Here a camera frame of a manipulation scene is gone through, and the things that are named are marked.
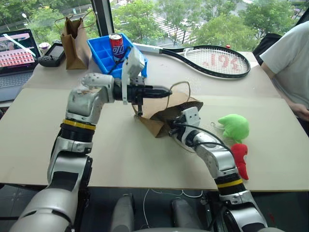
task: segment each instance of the window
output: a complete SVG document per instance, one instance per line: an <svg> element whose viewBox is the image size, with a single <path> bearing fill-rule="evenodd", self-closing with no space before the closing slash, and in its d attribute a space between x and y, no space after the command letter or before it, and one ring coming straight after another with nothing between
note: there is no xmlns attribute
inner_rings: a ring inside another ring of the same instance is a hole
<svg viewBox="0 0 309 232"><path fill-rule="evenodd" d="M115 32L164 47L212 44L253 51L267 33L283 35L309 0L111 0Z"/></svg>
<svg viewBox="0 0 309 232"><path fill-rule="evenodd" d="M64 19L55 20L73 14L72 19L83 17L92 10L90 0L1 0L0 32L29 28L32 31L37 46L43 42L50 45L60 39ZM88 14L84 25L95 22L93 14ZM98 37L97 26L86 28L89 38Z"/></svg>

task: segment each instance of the window frame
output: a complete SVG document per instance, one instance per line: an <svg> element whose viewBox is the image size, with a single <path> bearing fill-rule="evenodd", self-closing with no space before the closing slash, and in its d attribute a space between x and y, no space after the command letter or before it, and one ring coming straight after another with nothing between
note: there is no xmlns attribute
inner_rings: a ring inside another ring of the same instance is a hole
<svg viewBox="0 0 309 232"><path fill-rule="evenodd" d="M91 0L93 11L97 16L97 28L99 36L114 33L112 10L109 0Z"/></svg>

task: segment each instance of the person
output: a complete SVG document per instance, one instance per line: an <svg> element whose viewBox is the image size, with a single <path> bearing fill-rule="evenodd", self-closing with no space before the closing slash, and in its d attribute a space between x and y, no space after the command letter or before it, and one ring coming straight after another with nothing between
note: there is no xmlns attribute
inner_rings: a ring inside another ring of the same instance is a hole
<svg viewBox="0 0 309 232"><path fill-rule="evenodd" d="M260 58L309 137L309 21L289 30Z"/></svg>

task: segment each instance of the red soda can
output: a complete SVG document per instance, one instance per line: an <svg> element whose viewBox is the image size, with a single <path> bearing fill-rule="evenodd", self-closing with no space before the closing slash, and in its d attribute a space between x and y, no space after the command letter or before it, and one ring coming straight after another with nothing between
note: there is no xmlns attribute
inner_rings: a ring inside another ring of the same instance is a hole
<svg viewBox="0 0 309 232"><path fill-rule="evenodd" d="M113 33L109 35L114 61L118 62L125 56L124 41L121 34Z"/></svg>

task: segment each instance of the white tabletop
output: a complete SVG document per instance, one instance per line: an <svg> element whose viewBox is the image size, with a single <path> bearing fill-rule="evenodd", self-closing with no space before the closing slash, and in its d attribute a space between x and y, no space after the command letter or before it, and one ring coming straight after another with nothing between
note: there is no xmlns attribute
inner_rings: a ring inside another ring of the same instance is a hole
<svg viewBox="0 0 309 232"><path fill-rule="evenodd" d="M146 84L170 87L179 81L189 81L192 94L195 95L280 98L253 54L242 54L250 62L251 71L246 77L238 80L209 77L169 56L145 54L148 58ZM88 70L66 70L65 62L58 68L47 68L39 64L24 88L72 89L78 84L79 78L88 72L100 73L93 59L90 59Z"/></svg>
<svg viewBox="0 0 309 232"><path fill-rule="evenodd" d="M0 182L46 185L69 90L26 88L0 121ZM197 96L201 127L237 113L250 123L250 190L308 190L309 138L283 99ZM121 102L103 106L90 186L216 189L206 165L173 139L155 139Z"/></svg>

